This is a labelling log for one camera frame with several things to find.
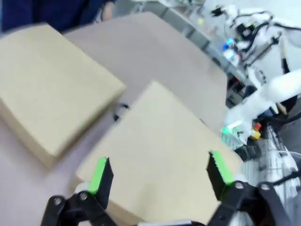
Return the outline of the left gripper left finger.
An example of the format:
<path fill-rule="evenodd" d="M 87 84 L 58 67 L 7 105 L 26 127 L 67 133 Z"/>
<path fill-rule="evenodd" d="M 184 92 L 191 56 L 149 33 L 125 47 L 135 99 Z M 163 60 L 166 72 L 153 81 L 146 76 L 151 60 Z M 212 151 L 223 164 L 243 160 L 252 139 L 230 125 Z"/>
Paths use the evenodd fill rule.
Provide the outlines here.
<path fill-rule="evenodd" d="M 77 226 L 80 222 L 88 221 L 92 226 L 115 226 L 116 223 L 106 213 L 113 176 L 110 159 L 98 159 L 87 189 L 68 199 L 61 195 L 49 198 L 41 225 Z"/>

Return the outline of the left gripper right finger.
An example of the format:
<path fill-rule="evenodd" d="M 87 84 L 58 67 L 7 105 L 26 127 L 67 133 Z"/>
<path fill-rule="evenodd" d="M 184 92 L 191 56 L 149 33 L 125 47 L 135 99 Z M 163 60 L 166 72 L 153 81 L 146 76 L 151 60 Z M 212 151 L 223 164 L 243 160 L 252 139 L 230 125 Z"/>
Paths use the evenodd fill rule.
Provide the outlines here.
<path fill-rule="evenodd" d="M 254 226 L 289 226 L 291 221 L 270 182 L 252 186 L 235 180 L 222 154 L 209 152 L 207 173 L 219 206 L 209 226 L 229 226 L 238 212 L 246 213 Z"/>

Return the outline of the person's left hand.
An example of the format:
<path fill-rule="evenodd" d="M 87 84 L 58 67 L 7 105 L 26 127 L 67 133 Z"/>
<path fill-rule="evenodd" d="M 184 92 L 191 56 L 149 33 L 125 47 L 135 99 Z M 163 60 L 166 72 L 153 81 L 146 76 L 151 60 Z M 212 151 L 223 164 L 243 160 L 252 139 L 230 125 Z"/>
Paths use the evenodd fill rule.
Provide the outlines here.
<path fill-rule="evenodd" d="M 112 1 L 108 1 L 104 4 L 102 9 L 102 21 L 109 20 L 113 18 L 113 9 L 115 7 L 115 3 Z"/>

